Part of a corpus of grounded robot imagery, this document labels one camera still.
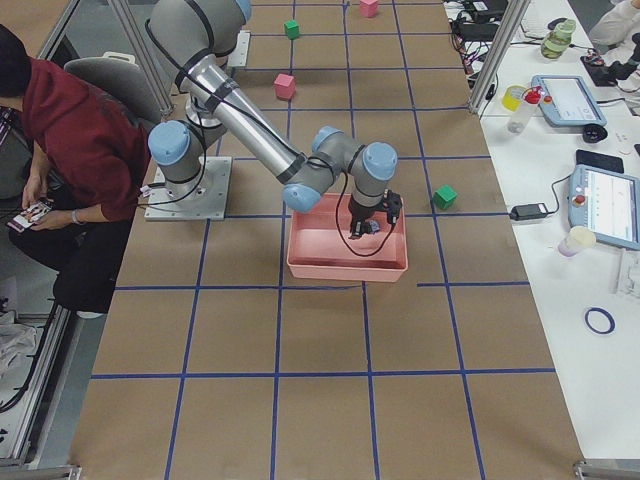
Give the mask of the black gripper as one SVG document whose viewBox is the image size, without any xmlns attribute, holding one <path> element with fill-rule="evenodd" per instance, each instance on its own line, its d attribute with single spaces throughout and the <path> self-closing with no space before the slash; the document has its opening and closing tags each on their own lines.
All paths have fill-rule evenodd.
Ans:
<svg viewBox="0 0 640 480">
<path fill-rule="evenodd" d="M 376 204 L 371 206 L 365 206 L 351 198 L 348 204 L 348 209 L 351 213 L 350 234 L 368 235 L 363 233 L 364 223 L 368 220 L 373 220 L 372 217 L 376 212 L 384 212 L 387 223 L 393 229 L 398 222 L 402 207 L 401 196 L 389 189 L 382 194 Z"/>
</svg>

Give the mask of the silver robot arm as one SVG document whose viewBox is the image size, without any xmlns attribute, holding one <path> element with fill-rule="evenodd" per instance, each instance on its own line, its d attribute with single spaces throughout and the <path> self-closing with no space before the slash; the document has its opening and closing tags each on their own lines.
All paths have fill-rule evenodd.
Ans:
<svg viewBox="0 0 640 480">
<path fill-rule="evenodd" d="M 159 1 L 145 24 L 160 64 L 174 85 L 189 96 L 189 121 L 201 127 L 208 120 L 225 127 L 282 184 L 282 198 L 291 210 L 308 213 L 341 174 L 355 186 L 348 204 L 350 235 L 374 231 L 377 212 L 396 225 L 401 198 L 389 190 L 398 162 L 387 143 L 368 145 L 343 131 L 325 126 L 311 153 L 292 146 L 218 64 L 237 42 L 251 17 L 247 1 Z"/>
</svg>

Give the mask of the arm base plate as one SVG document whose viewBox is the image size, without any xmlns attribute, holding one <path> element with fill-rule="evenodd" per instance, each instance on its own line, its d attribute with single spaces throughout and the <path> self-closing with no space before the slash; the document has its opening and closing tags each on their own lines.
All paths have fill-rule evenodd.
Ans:
<svg viewBox="0 0 640 480">
<path fill-rule="evenodd" d="M 144 218 L 147 221 L 221 221 L 225 217 L 231 177 L 232 158 L 201 156 L 200 172 L 184 184 L 165 180 L 156 168 L 154 183 L 145 200 Z"/>
<path fill-rule="evenodd" d="M 249 30 L 241 30 L 238 33 L 236 46 L 227 59 L 226 66 L 228 69 L 244 69 L 246 67 L 250 40 L 251 32 Z"/>
</svg>

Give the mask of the green cube near arm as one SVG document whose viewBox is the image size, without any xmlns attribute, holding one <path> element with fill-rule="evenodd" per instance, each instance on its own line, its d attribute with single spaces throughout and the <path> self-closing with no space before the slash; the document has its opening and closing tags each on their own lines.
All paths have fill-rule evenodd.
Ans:
<svg viewBox="0 0 640 480">
<path fill-rule="evenodd" d="M 300 25 L 295 19 L 285 21 L 283 28 L 288 39 L 295 40 L 300 37 Z"/>
</svg>

